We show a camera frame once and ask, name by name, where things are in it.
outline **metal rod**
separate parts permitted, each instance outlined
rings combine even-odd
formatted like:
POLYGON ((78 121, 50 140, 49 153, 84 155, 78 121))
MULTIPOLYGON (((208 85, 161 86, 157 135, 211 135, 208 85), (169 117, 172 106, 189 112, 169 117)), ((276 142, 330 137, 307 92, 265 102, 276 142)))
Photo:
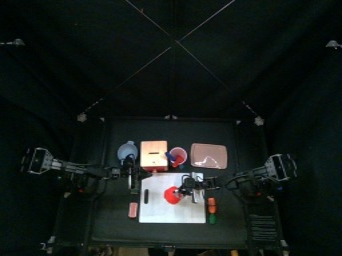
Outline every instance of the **metal rod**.
POLYGON ((144 12, 130 3, 130 1, 125 0, 125 2, 132 6, 132 8, 152 22, 152 24, 163 31, 167 36, 171 36, 168 32, 161 28, 161 26, 144 14, 144 12))
POLYGON ((177 41, 181 42, 233 2, 229 1, 177 41))
POLYGON ((108 92, 97 101, 94 101, 94 103, 90 104, 89 107, 85 108, 85 110, 82 111, 81 114, 86 113, 86 112, 108 97, 108 95, 112 94, 112 93, 132 79, 132 77, 133 77, 137 73, 140 73, 140 71, 141 71, 146 66, 149 66, 149 64, 150 64, 169 49, 171 49, 171 47, 168 47, 161 53, 159 53, 159 54, 156 55, 156 57, 155 57, 150 61, 148 61, 148 62, 133 72, 133 74, 132 74, 114 88, 112 88, 112 90, 109 90, 109 92, 108 92))
POLYGON ((215 73, 209 70, 209 68, 203 64, 203 62, 196 58, 196 56, 188 51, 188 49, 184 47, 184 45, 176 41, 177 45, 180 46, 180 48, 188 53, 188 55, 193 58, 193 60, 199 63, 199 65, 207 70, 207 72, 211 74, 211 76, 215 78, 215 80, 229 90, 229 92, 233 94, 235 98, 240 101, 240 103, 243 104, 243 106, 249 110, 249 112, 257 116, 257 113, 252 110, 252 108, 249 107, 249 105, 245 103, 244 100, 241 100, 237 95, 232 92, 232 90, 229 89, 229 87, 227 86, 227 84, 220 80, 220 78, 215 75, 215 73))

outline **orange object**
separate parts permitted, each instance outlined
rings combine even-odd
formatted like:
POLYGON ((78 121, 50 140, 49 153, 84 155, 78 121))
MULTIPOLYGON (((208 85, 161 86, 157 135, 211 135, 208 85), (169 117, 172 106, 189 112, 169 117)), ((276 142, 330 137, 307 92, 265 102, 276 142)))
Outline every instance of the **orange object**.
POLYGON ((167 141, 141 141, 140 166, 145 171, 167 171, 167 141))
POLYGON ((213 197, 208 198, 208 212, 216 213, 216 201, 213 197))

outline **green object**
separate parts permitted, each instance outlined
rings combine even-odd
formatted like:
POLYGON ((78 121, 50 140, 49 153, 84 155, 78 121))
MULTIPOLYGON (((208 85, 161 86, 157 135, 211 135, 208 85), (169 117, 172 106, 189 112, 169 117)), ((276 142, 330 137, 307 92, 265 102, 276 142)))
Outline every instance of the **green object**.
POLYGON ((208 223, 212 225, 216 224, 216 215, 213 213, 208 215, 208 223))

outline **light fixture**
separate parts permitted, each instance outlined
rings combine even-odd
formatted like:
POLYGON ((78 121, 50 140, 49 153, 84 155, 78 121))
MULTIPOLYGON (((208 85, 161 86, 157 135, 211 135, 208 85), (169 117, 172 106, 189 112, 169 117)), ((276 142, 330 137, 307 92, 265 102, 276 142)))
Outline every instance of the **light fixture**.
POLYGON ((338 47, 342 48, 342 45, 338 44, 338 42, 335 40, 331 40, 331 41, 328 41, 326 47, 334 47, 336 49, 338 47))
POLYGON ((18 46, 25 46, 25 43, 21 39, 14 39, 13 42, 0 42, 0 46, 4 46, 4 45, 14 45, 16 47, 18 47, 18 46))

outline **pink tray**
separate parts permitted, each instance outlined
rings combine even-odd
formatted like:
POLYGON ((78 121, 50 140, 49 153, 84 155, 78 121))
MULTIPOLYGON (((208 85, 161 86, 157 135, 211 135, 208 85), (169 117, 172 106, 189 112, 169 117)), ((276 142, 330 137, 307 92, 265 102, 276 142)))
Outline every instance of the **pink tray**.
POLYGON ((193 143, 189 155, 193 167, 227 168, 227 148, 223 145, 193 143))

